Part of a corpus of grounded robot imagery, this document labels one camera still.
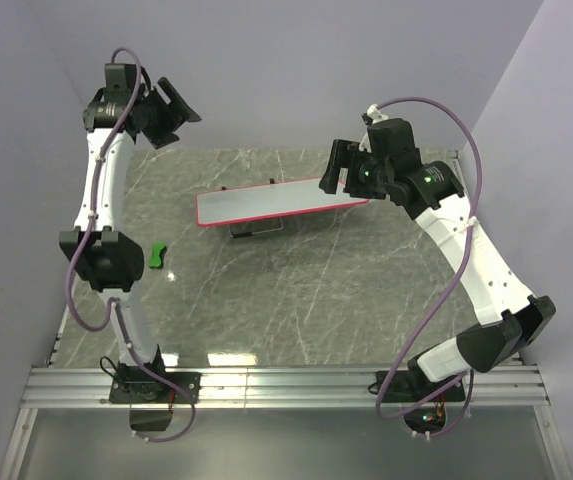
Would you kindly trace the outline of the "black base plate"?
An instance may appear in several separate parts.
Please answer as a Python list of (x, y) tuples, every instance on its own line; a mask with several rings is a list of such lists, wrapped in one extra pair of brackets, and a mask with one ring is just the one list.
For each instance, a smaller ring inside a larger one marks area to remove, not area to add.
[[(455, 379), (455, 376), (434, 383), (426, 380), (415, 380), (413, 375), (407, 370), (397, 371), (383, 396), (382, 402), (385, 404), (416, 403), (442, 388), (453, 379)], [(446, 402), (463, 402), (466, 398), (466, 393), (462, 381), (459, 380), (449, 389), (441, 392), (438, 398), (442, 398)]]
[(135, 374), (136, 377), (133, 380), (113, 384), (108, 399), (110, 404), (188, 404), (189, 401), (196, 403), (198, 400), (201, 374), (196, 371), (165, 373), (167, 380), (182, 388), (189, 399), (140, 370), (137, 370)]

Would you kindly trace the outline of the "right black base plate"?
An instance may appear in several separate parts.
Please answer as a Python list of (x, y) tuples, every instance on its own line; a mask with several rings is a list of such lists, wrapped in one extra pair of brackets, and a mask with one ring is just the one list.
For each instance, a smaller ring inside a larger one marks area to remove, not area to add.
[[(382, 402), (385, 404), (416, 403), (442, 388), (453, 379), (455, 379), (455, 376), (434, 383), (426, 380), (415, 380), (413, 375), (407, 370), (397, 371), (383, 396)], [(462, 381), (459, 380), (449, 389), (441, 392), (438, 398), (442, 398), (446, 402), (463, 402), (466, 398), (466, 393)]]

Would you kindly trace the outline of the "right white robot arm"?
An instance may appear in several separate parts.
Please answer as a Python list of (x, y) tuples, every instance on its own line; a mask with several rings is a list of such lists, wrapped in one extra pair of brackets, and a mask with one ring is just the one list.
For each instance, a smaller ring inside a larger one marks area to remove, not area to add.
[(453, 268), (454, 277), (430, 308), (421, 333), (456, 287), (472, 304), (473, 326), (408, 359), (402, 348), (381, 385), (404, 381), (421, 400), (463, 373), (487, 373), (529, 346), (556, 313), (548, 296), (538, 296), (513, 273), (479, 223), (472, 200), (451, 166), (423, 161), (412, 142), (387, 153), (362, 143), (333, 142), (319, 183), (326, 194), (343, 191), (366, 200), (388, 199), (403, 208)]

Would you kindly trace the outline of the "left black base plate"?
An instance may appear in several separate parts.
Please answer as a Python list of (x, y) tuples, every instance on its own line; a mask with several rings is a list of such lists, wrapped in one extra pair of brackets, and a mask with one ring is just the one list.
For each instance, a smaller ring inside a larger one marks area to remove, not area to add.
[(196, 403), (198, 400), (201, 374), (196, 371), (165, 373), (167, 380), (182, 388), (189, 399), (140, 370), (137, 370), (135, 374), (136, 377), (133, 380), (113, 384), (108, 399), (110, 404), (188, 404), (189, 401)]

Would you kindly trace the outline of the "red framed whiteboard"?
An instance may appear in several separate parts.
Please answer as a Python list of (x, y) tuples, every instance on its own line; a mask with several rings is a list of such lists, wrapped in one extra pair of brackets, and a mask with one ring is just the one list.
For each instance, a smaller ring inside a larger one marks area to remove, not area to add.
[(225, 188), (196, 195), (196, 223), (199, 227), (219, 227), (317, 213), (365, 205), (368, 199), (350, 197), (340, 190), (326, 194), (320, 178), (309, 178)]

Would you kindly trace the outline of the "green whiteboard eraser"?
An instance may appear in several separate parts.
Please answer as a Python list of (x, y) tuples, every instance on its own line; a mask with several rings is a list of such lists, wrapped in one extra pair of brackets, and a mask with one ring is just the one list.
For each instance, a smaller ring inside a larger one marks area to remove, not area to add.
[(162, 269), (164, 258), (167, 251), (167, 245), (163, 242), (155, 242), (151, 247), (151, 255), (148, 260), (150, 269)]

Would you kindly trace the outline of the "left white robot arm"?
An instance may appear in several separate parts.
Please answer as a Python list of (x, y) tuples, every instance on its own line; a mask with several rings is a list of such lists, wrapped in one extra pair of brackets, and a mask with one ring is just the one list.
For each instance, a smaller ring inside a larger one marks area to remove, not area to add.
[[(166, 372), (159, 345), (144, 321), (139, 282), (145, 256), (123, 231), (122, 213), (128, 165), (138, 136), (161, 148), (178, 141), (176, 130), (200, 121), (165, 77), (157, 85), (110, 76), (83, 114), (88, 167), (81, 207), (73, 227), (59, 235), (69, 261), (65, 280), (68, 310), (90, 332), (112, 327), (119, 358), (108, 369), (113, 385), (136, 403), (160, 402), (192, 394)], [(104, 304), (103, 320), (92, 325), (75, 306), (72, 283), (86, 282)]]

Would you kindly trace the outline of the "aluminium mounting rail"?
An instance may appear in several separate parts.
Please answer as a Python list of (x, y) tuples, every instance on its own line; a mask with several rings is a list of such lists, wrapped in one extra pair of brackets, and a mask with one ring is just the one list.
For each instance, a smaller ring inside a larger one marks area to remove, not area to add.
[[(374, 407), (367, 387), (381, 365), (321, 365), (303, 367), (198, 368), (201, 374), (197, 406), (201, 409), (313, 409)], [(160, 403), (115, 403), (109, 399), (112, 380), (99, 369), (35, 368), (29, 375), (22, 408), (153, 408)], [(544, 406), (550, 403), (535, 366), (514, 362), (474, 377), (471, 405)]]

